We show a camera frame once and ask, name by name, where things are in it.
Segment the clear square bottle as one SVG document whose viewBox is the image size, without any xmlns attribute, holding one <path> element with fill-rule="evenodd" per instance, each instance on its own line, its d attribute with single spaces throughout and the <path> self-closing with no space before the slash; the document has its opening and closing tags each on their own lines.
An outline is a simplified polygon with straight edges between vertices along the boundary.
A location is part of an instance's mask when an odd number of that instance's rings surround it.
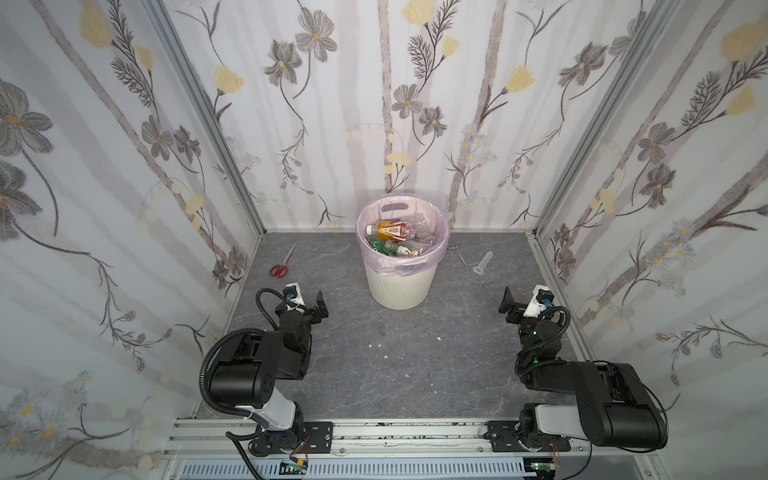
<svg viewBox="0 0 768 480">
<path fill-rule="evenodd" d="M 384 243 L 384 247 L 388 253 L 396 257 L 413 258 L 423 255 L 431 248 L 431 245 L 418 241 L 398 242 L 389 240 Z"/>
</svg>

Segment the orange drink bottle red label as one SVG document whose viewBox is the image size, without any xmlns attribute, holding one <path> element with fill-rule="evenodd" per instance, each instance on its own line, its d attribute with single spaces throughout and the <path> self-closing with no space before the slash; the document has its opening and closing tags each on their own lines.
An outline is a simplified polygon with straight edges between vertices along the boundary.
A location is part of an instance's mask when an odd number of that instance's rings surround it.
<svg viewBox="0 0 768 480">
<path fill-rule="evenodd" d="M 403 242 L 411 238 L 411 229 L 403 220 L 382 220 L 368 224 L 365 226 L 365 233 L 382 241 Z"/>
</svg>

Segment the green bottle yellow cap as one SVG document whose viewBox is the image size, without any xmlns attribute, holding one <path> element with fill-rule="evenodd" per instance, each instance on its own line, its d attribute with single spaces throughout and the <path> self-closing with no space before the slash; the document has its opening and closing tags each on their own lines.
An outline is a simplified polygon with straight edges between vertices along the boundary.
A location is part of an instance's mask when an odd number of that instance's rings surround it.
<svg viewBox="0 0 768 480">
<path fill-rule="evenodd" d="M 377 253 L 388 257 L 396 256 L 396 248 L 386 245 L 386 241 L 379 239 L 378 237 L 370 237 L 367 239 L 368 245 Z"/>
</svg>

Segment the clear bottle blue label front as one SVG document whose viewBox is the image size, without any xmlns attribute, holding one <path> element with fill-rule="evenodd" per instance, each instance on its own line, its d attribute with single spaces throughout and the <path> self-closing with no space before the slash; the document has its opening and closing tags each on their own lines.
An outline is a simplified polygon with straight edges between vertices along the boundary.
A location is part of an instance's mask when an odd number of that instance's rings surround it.
<svg viewBox="0 0 768 480">
<path fill-rule="evenodd" d="M 414 220 L 410 224 L 410 230 L 412 238 L 422 243 L 433 243 L 434 236 L 432 230 L 429 228 L 429 224 L 424 219 Z"/>
</svg>

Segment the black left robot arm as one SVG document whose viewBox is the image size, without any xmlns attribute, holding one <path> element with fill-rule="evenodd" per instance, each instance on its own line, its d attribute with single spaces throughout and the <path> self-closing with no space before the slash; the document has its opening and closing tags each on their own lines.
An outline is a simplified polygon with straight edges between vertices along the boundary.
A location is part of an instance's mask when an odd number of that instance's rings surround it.
<svg viewBox="0 0 768 480">
<path fill-rule="evenodd" d="M 217 340 L 203 358 L 199 391 L 210 409 L 255 424 L 248 434 L 225 433 L 253 478 L 265 477 L 253 460 L 278 453 L 288 456 L 283 467 L 289 474 L 305 474 L 310 452 L 330 451 L 333 424 L 307 423 L 300 405 L 287 399 L 276 382 L 305 378 L 312 327 L 329 311 L 322 293 L 313 305 L 306 304 L 296 282 L 281 291 L 261 288 L 254 301 L 271 328 L 242 328 Z"/>
</svg>

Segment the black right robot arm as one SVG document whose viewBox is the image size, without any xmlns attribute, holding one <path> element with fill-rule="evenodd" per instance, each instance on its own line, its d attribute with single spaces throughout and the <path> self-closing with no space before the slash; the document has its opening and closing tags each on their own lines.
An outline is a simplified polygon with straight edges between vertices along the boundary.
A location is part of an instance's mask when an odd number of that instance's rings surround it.
<svg viewBox="0 0 768 480">
<path fill-rule="evenodd" d="M 634 368 L 608 361 L 560 357 L 571 312 L 554 303 L 551 289 L 538 285 L 529 302 L 504 291 L 499 311 L 517 326 L 521 349 L 514 372 L 532 391 L 571 395 L 572 405 L 527 403 L 515 422 L 491 421 L 485 434 L 496 452 L 562 452 L 571 440 L 650 453 L 667 445 L 668 417 Z"/>
</svg>

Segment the white ribbed waste bin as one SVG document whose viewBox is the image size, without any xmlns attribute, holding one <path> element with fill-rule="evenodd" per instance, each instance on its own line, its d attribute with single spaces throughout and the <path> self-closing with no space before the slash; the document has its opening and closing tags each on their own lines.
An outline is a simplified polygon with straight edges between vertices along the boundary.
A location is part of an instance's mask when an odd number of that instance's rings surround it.
<svg viewBox="0 0 768 480">
<path fill-rule="evenodd" d="M 409 310 L 420 305 L 437 271 L 437 265 L 404 262 L 386 267 L 365 264 L 364 268 L 370 294 L 390 310 Z"/>
</svg>

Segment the pink plastic bin liner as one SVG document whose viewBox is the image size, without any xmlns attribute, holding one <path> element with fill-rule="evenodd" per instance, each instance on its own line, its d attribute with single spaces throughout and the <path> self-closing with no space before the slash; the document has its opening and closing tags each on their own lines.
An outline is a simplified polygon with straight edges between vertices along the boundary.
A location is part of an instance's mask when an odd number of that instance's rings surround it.
<svg viewBox="0 0 768 480">
<path fill-rule="evenodd" d="M 375 252 L 368 245 L 365 226 L 382 220 L 403 220 L 410 224 L 417 219 L 428 222 L 433 232 L 431 248 L 419 257 L 388 257 Z M 450 228 L 445 214 L 430 201 L 414 194 L 390 194 L 369 202 L 361 210 L 356 223 L 356 237 L 361 248 L 364 264 L 386 267 L 396 262 L 407 264 L 426 263 L 438 265 L 445 257 L 450 238 Z"/>
</svg>

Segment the red handled scissors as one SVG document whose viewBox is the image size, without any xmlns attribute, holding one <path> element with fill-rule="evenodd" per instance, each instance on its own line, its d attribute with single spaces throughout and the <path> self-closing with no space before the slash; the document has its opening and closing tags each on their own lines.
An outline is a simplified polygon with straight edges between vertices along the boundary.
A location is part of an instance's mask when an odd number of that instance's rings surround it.
<svg viewBox="0 0 768 480">
<path fill-rule="evenodd" d="M 284 278 L 287 275 L 288 272 L 288 262 L 291 259 L 294 251 L 296 248 L 296 244 L 293 244 L 291 248 L 288 250 L 286 255 L 284 256 L 283 260 L 272 266 L 272 268 L 269 271 L 269 275 L 273 278 Z"/>
</svg>

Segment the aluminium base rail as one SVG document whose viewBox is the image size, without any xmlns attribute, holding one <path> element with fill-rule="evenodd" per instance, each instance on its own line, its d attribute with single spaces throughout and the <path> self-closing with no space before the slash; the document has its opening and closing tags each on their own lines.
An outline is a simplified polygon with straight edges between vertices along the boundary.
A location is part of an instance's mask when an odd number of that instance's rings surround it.
<svg viewBox="0 0 768 480">
<path fill-rule="evenodd" d="M 254 456 L 250 421 L 179 420 L 165 479 L 666 479 L 656 454 L 566 438 L 526 449 L 511 418 L 333 419 L 307 425 L 296 448 Z"/>
</svg>

